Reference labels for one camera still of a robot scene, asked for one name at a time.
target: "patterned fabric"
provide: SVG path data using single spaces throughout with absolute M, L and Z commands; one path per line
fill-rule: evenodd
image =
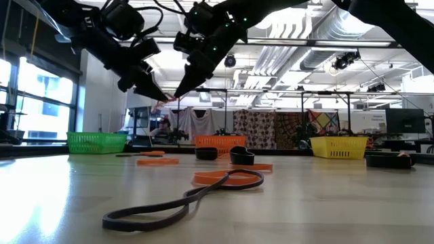
M 247 148 L 274 149 L 274 121 L 275 113 L 238 110 L 233 114 L 233 132 L 241 136 L 247 136 Z
M 317 128 L 317 133 L 322 136 L 328 132 L 337 134 L 339 132 L 339 116 L 338 113 L 322 113 L 313 112 L 309 113 L 309 122 Z
M 296 126 L 301 124 L 302 113 L 276 113 L 275 134 L 277 149 L 294 149 L 292 138 L 296 135 Z

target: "green basket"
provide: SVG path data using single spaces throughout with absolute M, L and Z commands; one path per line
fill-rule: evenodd
M 68 147 L 70 153 L 104 154 L 121 153 L 127 135 L 110 133 L 68 132 Z

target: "yellow plastic basket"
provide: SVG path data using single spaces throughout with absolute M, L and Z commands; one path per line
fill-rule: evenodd
M 368 137 L 311 138 L 313 154 L 327 159 L 363 159 Z

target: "black rubber belt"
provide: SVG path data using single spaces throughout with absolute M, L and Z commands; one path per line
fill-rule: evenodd
M 229 176 L 236 173 L 250 174 L 258 176 L 260 179 L 257 182 L 245 184 L 242 186 L 223 186 L 223 184 L 229 179 Z M 260 186 L 263 182 L 264 176 L 261 173 L 245 169 L 235 169 L 227 172 L 225 176 L 222 177 L 222 179 L 210 186 L 195 188 L 185 192 L 183 194 L 183 198 L 179 200 L 112 211 L 111 213 L 108 213 L 104 215 L 104 217 L 102 217 L 102 227 L 107 230 L 117 230 L 123 232 L 158 230 L 160 228 L 165 228 L 180 221 L 189 213 L 190 203 L 200 200 L 212 190 L 244 190 Z M 154 222 L 133 222 L 127 220 L 118 220 L 119 218 L 132 216 L 134 214 L 149 214 L 182 206 L 184 207 L 180 211 L 177 211 L 175 214 L 165 219 L 157 220 Z

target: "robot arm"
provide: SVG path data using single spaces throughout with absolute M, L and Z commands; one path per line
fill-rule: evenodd
M 74 0 L 29 0 L 71 41 L 77 53 L 86 49 L 104 67 L 113 70 L 121 79 L 123 92 L 135 86 L 134 92 L 166 101 L 166 95 L 155 83 L 152 68 L 144 61 L 160 51 L 153 39 L 146 38 L 157 30 L 154 26 L 142 31 L 144 19 L 128 0 L 112 0 L 102 9 L 77 3 Z M 308 0 L 226 0 L 214 7 L 206 2 L 195 3 L 186 15 L 187 33 L 178 33 L 174 49 L 189 55 L 185 76 L 175 97 L 212 77 L 217 65 L 234 44 L 247 42 L 247 29 L 258 24 L 270 13 L 292 7 Z M 404 0 L 332 0 L 368 24 L 383 28 L 417 60 L 434 73 L 433 25 L 410 9 Z M 199 33 L 203 38 L 191 37 Z M 131 47 L 122 47 L 117 40 L 134 37 Z
M 434 28 L 409 8 L 404 0 L 332 0 L 361 21 L 383 28 L 402 47 L 434 72 Z M 187 14 L 187 26 L 203 39 L 178 33 L 174 48 L 189 54 L 189 65 L 176 90 L 180 97 L 212 77 L 212 72 L 238 39 L 247 41 L 247 29 L 271 12 L 307 0 L 226 0 L 214 7 L 197 3 Z
M 160 52 L 152 38 L 145 38 L 157 30 L 154 26 L 142 31 L 144 19 L 138 13 L 144 7 L 134 9 L 124 0 L 113 0 L 98 9 L 77 3 L 74 0 L 30 0 L 47 17 L 57 31 L 70 41 L 75 53 L 86 49 L 121 77 L 118 88 L 156 100 L 166 101 L 167 97 L 155 83 L 151 66 L 144 60 Z M 117 40 L 136 37 L 131 47 L 121 46 Z

